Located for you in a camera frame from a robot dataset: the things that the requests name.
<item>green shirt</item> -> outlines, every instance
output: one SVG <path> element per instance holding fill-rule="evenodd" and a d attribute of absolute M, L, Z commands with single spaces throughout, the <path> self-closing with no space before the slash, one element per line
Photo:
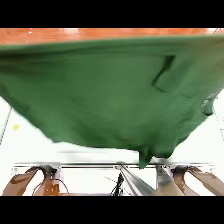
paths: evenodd
<path fill-rule="evenodd" d="M 223 72 L 222 35 L 0 46 L 18 113 L 54 142 L 137 150 L 141 168 L 212 114 Z"/>

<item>green fabric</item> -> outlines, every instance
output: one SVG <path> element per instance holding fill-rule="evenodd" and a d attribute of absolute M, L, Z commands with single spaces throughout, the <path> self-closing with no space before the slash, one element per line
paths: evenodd
<path fill-rule="evenodd" d="M 212 113 L 223 71 L 222 35 L 0 46 L 18 113 L 54 142 L 137 150 L 141 168 Z"/>

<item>yellow spot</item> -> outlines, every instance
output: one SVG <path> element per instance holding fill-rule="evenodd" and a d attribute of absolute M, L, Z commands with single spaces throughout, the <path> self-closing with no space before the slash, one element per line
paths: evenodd
<path fill-rule="evenodd" d="M 19 124 L 15 124 L 14 126 L 13 126 L 13 130 L 18 130 L 19 129 Z"/>

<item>green cloth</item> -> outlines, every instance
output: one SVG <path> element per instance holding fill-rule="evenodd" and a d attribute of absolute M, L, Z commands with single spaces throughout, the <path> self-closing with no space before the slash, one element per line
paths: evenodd
<path fill-rule="evenodd" d="M 54 142 L 139 151 L 141 168 L 212 114 L 223 72 L 222 35 L 0 46 L 18 113 Z"/>

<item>orange wooden surface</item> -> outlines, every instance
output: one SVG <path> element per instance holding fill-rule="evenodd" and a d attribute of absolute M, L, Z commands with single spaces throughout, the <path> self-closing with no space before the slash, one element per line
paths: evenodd
<path fill-rule="evenodd" d="M 76 41 L 95 38 L 211 34 L 215 28 L 0 28 L 0 44 Z"/>

